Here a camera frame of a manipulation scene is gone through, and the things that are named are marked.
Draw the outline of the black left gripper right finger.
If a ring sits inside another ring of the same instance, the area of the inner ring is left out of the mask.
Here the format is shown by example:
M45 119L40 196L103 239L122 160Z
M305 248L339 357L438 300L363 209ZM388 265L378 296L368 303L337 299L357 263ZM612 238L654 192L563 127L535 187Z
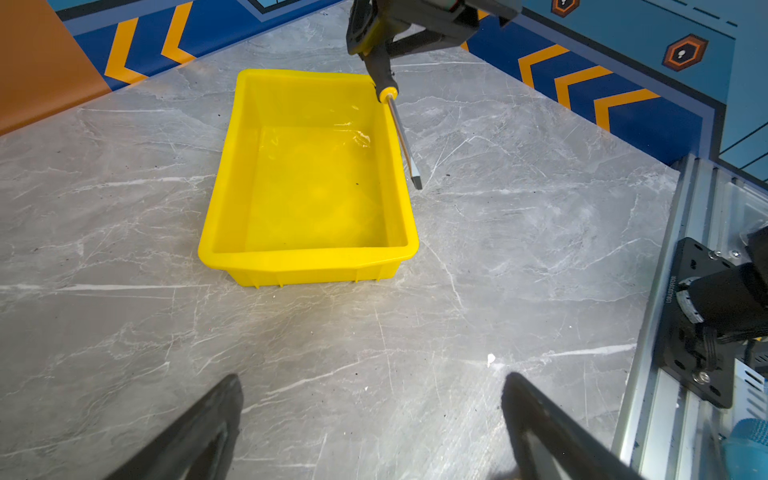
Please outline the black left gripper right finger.
M523 375L505 379L501 411L520 479L638 479Z

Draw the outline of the yellow plastic bin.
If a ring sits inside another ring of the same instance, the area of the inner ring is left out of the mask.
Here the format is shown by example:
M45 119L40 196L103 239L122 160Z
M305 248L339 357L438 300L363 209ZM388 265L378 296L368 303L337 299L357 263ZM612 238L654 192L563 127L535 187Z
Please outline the yellow plastic bin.
M370 77L240 72L204 265L245 287L382 280L419 245L396 126Z

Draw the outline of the black yellow handled screwdriver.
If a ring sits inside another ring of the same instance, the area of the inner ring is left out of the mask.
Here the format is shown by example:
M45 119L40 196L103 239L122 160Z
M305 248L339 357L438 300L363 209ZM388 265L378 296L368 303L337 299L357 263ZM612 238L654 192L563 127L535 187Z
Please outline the black yellow handled screwdriver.
M377 99L380 103L389 108L393 117L402 156L406 161L411 182L417 190L422 190L423 183L421 174L412 156L411 147L397 110L396 100L399 96L399 88L394 79L394 74L391 69L391 59L386 50L386 46L375 46L363 57L363 59L367 72L374 81Z

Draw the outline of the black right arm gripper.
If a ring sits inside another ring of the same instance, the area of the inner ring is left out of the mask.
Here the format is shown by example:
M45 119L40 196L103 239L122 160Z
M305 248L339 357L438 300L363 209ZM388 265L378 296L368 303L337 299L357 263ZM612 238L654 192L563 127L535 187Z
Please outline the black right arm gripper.
M346 42L351 55L366 56L382 45L391 58L459 46L488 13L506 25L522 12L520 1L355 1Z

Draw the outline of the aluminium front rail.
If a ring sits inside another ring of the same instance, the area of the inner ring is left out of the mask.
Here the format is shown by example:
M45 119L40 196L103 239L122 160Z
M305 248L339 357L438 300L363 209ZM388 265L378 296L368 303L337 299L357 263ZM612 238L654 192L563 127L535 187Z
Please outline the aluminium front rail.
M767 193L689 157L613 452L647 479L767 475Z

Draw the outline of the light blue cylinder tool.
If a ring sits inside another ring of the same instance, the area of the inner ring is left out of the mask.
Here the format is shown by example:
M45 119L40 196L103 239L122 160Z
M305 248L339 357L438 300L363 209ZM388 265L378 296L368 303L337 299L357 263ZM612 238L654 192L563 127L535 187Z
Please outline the light blue cylinder tool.
M725 468L731 480L767 480L767 422L743 419L722 442Z

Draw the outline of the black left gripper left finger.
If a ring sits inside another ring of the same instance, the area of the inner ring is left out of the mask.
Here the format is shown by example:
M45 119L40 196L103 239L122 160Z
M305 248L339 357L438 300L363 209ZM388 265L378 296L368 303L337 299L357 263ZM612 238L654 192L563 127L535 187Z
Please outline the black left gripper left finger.
M224 479L239 435L244 395L225 376L110 479Z

